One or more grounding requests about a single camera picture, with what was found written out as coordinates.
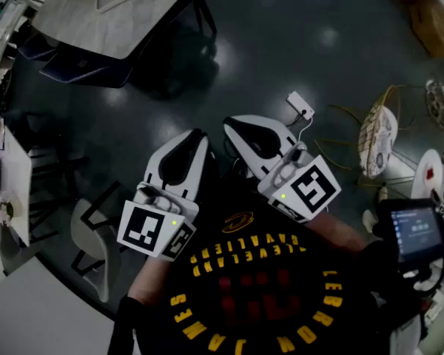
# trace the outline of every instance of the paper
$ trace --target paper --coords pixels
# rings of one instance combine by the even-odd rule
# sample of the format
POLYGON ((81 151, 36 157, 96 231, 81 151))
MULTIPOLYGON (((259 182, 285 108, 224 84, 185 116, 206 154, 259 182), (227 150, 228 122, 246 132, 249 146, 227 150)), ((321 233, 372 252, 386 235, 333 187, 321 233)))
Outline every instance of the paper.
POLYGON ((5 140, 5 125, 3 118, 0 118, 0 150, 5 150, 4 140, 5 140))

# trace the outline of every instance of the white chair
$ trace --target white chair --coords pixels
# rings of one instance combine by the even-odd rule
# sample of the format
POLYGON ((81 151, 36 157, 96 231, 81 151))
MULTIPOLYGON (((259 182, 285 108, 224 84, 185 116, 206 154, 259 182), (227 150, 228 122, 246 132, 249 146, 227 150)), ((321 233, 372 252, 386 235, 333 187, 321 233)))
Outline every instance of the white chair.
POLYGON ((94 205, 85 199, 80 199, 74 208, 71 217, 71 236, 81 250, 74 259, 72 268, 95 288, 100 301, 107 302, 110 290, 118 276, 121 260, 115 228, 111 225, 115 220, 108 220, 97 210, 105 199, 101 197, 94 205), (96 259, 97 262, 80 269, 78 265, 85 254, 96 259))

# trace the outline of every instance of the yellow lettering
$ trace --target yellow lettering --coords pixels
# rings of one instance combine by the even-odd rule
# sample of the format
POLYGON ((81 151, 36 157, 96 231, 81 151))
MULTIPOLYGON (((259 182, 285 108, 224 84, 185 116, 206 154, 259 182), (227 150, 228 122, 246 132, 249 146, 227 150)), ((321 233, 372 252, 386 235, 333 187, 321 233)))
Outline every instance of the yellow lettering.
POLYGON ((176 323, 179 323, 189 316, 192 316, 191 309, 187 309, 185 312, 182 311, 178 316, 175 316, 175 321, 176 321, 176 323))
POLYGON ((312 317, 316 321, 322 323, 324 326, 330 326, 334 318, 324 314, 322 311, 317 311, 316 314, 312 317))
POLYGON ((246 343, 246 339, 237 339, 235 345, 235 355, 242 355, 243 345, 246 343))
POLYGON ((238 240, 238 242, 240 242, 240 246, 242 247, 242 250, 244 250, 245 249, 245 241, 243 240, 243 238, 238 238, 237 240, 238 240))
POLYGON ((342 297, 336 297, 336 296, 325 296, 324 297, 324 303, 326 305, 332 305, 336 308, 342 305, 342 297))
POLYGON ((336 284, 336 283, 326 283, 326 290, 329 289, 338 289, 339 291, 342 291, 342 284, 336 284))
POLYGON ((295 345, 293 345, 293 342, 291 342, 288 337, 276 337, 276 339, 278 339, 282 352, 286 353, 295 350, 295 345))
POLYGON ((200 333, 202 333, 206 329, 207 329, 206 326, 204 326, 202 323, 197 321, 196 323, 193 323, 192 325, 185 328, 183 330, 183 333, 185 333, 189 339, 194 339, 194 338, 196 338, 197 335, 199 335, 200 333))
POLYGON ((204 263, 204 268, 206 269, 206 272, 211 272, 212 271, 212 266, 210 265, 210 262, 205 262, 204 263))
POLYGON ((216 351, 225 339, 224 335, 214 334, 209 343, 209 350, 216 351))
POLYGON ((297 333, 308 345, 316 340, 316 334, 314 334, 312 330, 305 325, 298 328, 297 333))
POLYGON ((186 295, 185 294, 179 294, 178 296, 171 297, 171 306, 181 304, 183 302, 186 302, 186 295))

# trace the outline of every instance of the small display screen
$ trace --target small display screen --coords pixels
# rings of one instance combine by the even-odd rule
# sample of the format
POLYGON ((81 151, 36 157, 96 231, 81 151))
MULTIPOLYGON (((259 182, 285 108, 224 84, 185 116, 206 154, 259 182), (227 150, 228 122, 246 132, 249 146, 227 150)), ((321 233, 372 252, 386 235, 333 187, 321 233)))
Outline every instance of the small display screen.
POLYGON ((400 258, 441 244, 432 208, 391 212, 400 258))

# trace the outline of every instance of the gray floor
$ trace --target gray floor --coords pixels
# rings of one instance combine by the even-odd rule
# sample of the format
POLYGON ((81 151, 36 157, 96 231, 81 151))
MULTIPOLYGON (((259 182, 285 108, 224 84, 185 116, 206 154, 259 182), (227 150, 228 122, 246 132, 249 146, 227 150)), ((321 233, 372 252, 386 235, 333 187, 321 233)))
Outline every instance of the gray floor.
MULTIPOLYGON (((390 84, 421 86, 431 75, 444 81, 444 60, 428 57, 409 28, 406 10, 395 0, 207 3, 218 26, 213 45, 195 32, 192 9, 181 15, 180 30, 168 33, 172 58, 167 82, 175 96, 167 101, 142 87, 144 75, 122 89, 70 86, 40 75, 43 64, 23 58, 15 63, 12 108, 50 116, 70 156, 90 157, 77 173, 81 195, 92 201, 114 180, 121 182, 118 198, 102 209, 106 213, 106 209, 121 210, 141 181, 150 155, 186 129, 199 127, 209 134, 223 172, 231 164, 223 151, 226 116, 255 114, 290 123, 296 114, 284 100, 297 90, 316 111, 303 139, 318 154, 315 138, 356 141, 359 132, 350 116, 329 104, 365 111, 390 84)), ((167 54, 158 57, 164 60, 167 54)), ((145 67, 160 66, 158 57, 145 67)), ((416 125, 400 132, 395 149, 417 162, 429 147, 441 152, 443 136, 426 117, 420 89, 403 96, 400 125, 414 115, 416 125)), ((297 134, 303 125, 293 126, 293 132, 297 134)), ((358 164, 355 148, 329 145, 326 151, 338 163, 358 164)), ((332 169, 343 192, 330 212, 365 232, 360 218, 365 208, 372 207, 373 192, 355 186, 357 171, 332 169)), ((50 219, 49 225, 61 234, 42 245, 42 252, 66 278, 96 299, 70 270, 78 252, 69 233, 72 209, 72 205, 64 207, 50 219)), ((121 274, 106 304, 111 311, 143 261, 132 250, 123 253, 121 274)))

